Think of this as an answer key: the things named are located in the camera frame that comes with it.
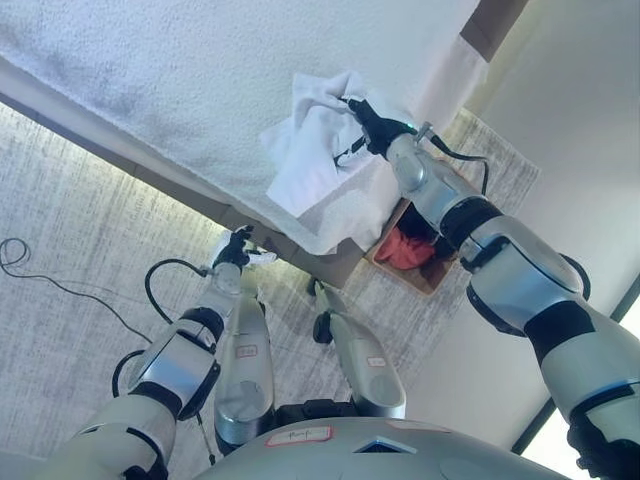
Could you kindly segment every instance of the white bedsheet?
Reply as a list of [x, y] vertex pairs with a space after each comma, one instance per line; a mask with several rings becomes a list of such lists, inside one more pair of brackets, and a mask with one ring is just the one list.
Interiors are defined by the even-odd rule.
[[293, 73], [357, 70], [444, 125], [486, 67], [455, 61], [477, 3], [5, 0], [0, 55], [322, 254], [347, 237], [371, 245], [398, 194], [377, 159], [298, 219], [269, 200], [258, 135], [288, 115]]

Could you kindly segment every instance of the gray carpet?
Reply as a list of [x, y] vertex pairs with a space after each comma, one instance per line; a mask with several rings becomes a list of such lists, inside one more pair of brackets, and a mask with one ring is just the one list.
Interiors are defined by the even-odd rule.
[[[467, 112], [448, 137], [462, 151], [492, 157], [489, 196], [505, 212], [515, 212], [536, 168]], [[481, 168], [463, 167], [479, 184]], [[47, 273], [102, 297], [150, 336], [163, 322], [144, 294], [148, 267], [170, 256], [206, 263], [221, 231], [3, 105], [0, 204], [0, 237], [21, 237], [33, 249], [23, 272]], [[308, 275], [279, 261], [260, 270], [260, 278], [278, 403], [347, 398], [332, 347], [316, 345], [310, 336]], [[466, 281], [456, 267], [438, 292], [423, 297], [363, 260], [344, 292], [410, 386], [463, 301]], [[172, 266], [154, 283], [173, 314], [188, 308], [202, 287], [198, 277]], [[46, 282], [2, 275], [0, 288], [0, 450], [46, 457], [110, 398], [113, 367], [143, 343], [102, 306]], [[213, 439], [211, 408], [205, 407], [203, 416]], [[170, 463], [173, 478], [191, 478], [207, 463], [195, 423], [180, 424]]]

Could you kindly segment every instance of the label sticker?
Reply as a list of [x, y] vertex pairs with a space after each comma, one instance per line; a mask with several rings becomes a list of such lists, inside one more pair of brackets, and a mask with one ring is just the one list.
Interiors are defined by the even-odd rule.
[[236, 358], [255, 357], [258, 355], [257, 345], [241, 345], [236, 347]]
[[367, 357], [367, 363], [370, 367], [386, 367], [387, 362], [382, 357]]
[[330, 426], [299, 428], [297, 430], [287, 430], [286, 432], [272, 435], [269, 437], [269, 440], [265, 442], [265, 446], [284, 447], [299, 443], [326, 442], [331, 439], [331, 437], [333, 437], [333, 428]]
[[414, 422], [413, 420], [387, 420], [387, 425], [399, 430], [428, 430], [430, 432], [451, 433], [451, 430], [440, 427], [439, 425]]

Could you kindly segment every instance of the handwritten label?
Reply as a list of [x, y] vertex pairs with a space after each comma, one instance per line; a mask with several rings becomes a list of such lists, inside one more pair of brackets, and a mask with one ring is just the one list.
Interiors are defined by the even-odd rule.
[[258, 355], [257, 345], [241, 345], [236, 347], [236, 358], [255, 357]]
[[367, 357], [367, 363], [370, 367], [386, 367], [387, 362], [382, 357]]
[[333, 429], [326, 427], [299, 428], [276, 433], [269, 437], [265, 445], [267, 447], [284, 447], [308, 442], [326, 442], [333, 437]]

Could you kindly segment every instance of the black cable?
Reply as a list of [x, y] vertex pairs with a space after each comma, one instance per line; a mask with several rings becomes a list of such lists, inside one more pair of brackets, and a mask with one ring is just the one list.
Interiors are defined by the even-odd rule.
[[[4, 250], [4, 256], [5, 257], [8, 256], [8, 251], [9, 251], [8, 250], [8, 245], [11, 242], [16, 242], [22, 247], [22, 254], [15, 260], [11, 260], [11, 261], [6, 261], [5, 262], [4, 259], [2, 258], [2, 252]], [[151, 339], [149, 337], [147, 337], [145, 334], [139, 332], [135, 328], [129, 326], [129, 324], [127, 324], [127, 322], [124, 321], [124, 319], [120, 316], [120, 314], [118, 312], [116, 312], [111, 305], [109, 305], [107, 302], [105, 302], [101, 298], [98, 298], [95, 295], [90, 295], [88, 293], [80, 293], [80, 292], [76, 292], [75, 290], [68, 289], [67, 287], [65, 287], [63, 285], [60, 285], [60, 283], [58, 283], [53, 278], [48, 277], [46, 275], [22, 275], [22, 274], [18, 274], [18, 273], [12, 273], [9, 270], [7, 270], [7, 267], [12, 266], [12, 265], [17, 265], [20, 262], [22, 262], [22, 265], [24, 265], [26, 262], [29, 261], [30, 258], [31, 258], [31, 248], [21, 238], [15, 238], [15, 237], [14, 238], [6, 238], [0, 243], [0, 268], [2, 269], [2, 271], [4, 273], [9, 275], [10, 277], [46, 280], [49, 283], [52, 283], [53, 285], [58, 287], [60, 290], [62, 290], [64, 292], [67, 292], [67, 293], [69, 293], [71, 295], [75, 295], [77, 297], [83, 297], [83, 298], [90, 298], [91, 300], [94, 300], [94, 301], [98, 302], [100, 305], [102, 305], [107, 310], [109, 310], [118, 319], [118, 321], [124, 326], [124, 328], [129, 330], [131, 333], [135, 333], [140, 338], [144, 339], [144, 341], [146, 341], [147, 343], [149, 343], [149, 344], [152, 343]]]
[[164, 310], [162, 310], [162, 307], [158, 305], [158, 302], [156, 302], [156, 299], [153, 296], [153, 292], [151, 291], [151, 276], [153, 275], [153, 272], [155, 272], [162, 265], [167, 265], [170, 263], [175, 263], [178, 265], [183, 265], [185, 267], [188, 267], [194, 273], [197, 273], [203, 278], [207, 276], [206, 270], [201, 270], [198, 267], [187, 262], [186, 260], [180, 260], [179, 258], [167, 258], [166, 260], [162, 260], [161, 262], [156, 263], [153, 267], [149, 269], [149, 271], [144, 277], [144, 290], [145, 292], [147, 292], [147, 297], [149, 298], [149, 302], [151, 302], [151, 305], [153, 306], [155, 311], [158, 312], [158, 314], [163, 318], [163, 320], [167, 322], [169, 325], [173, 323], [173, 320], [171, 320], [171, 318], [169, 318], [169, 316], [166, 313], [164, 313]]
[[575, 269], [576, 272], [578, 272], [578, 275], [580, 275], [580, 279], [582, 280], [582, 297], [585, 300], [589, 300], [589, 297], [591, 296], [591, 280], [589, 279], [589, 274], [584, 269], [584, 267], [580, 265], [580, 263], [578, 263], [577, 260], [574, 260], [569, 255], [564, 255], [561, 253], [560, 256], [564, 258], [567, 263]]
[[213, 454], [213, 449], [211, 448], [211, 444], [209, 443], [209, 439], [207, 438], [207, 432], [204, 431], [204, 425], [202, 423], [202, 417], [200, 416], [200, 412], [196, 413], [196, 421], [198, 422], [198, 425], [200, 425], [202, 438], [204, 438], [204, 444], [206, 445], [207, 452], [209, 453], [209, 463], [213, 467], [216, 464], [216, 456]]
[[446, 155], [455, 158], [457, 160], [462, 160], [463, 162], [482, 162], [484, 165], [484, 175], [482, 177], [482, 194], [487, 194], [487, 184], [489, 183], [489, 162], [487, 157], [479, 157], [474, 155], [463, 155], [461, 153], [456, 153], [451, 150], [444, 140], [442, 140], [438, 135], [432, 136], [430, 139], [431, 143], [433, 143], [436, 147], [442, 150]]
[[124, 368], [125, 364], [133, 357], [142, 355], [144, 352], [144, 350], [134, 350], [133, 352], [127, 353], [120, 359], [120, 361], [116, 365], [115, 370], [113, 371], [113, 375], [111, 375], [111, 394], [113, 395], [113, 398], [120, 396], [118, 382], [120, 381], [120, 373], [122, 373], [122, 369]]

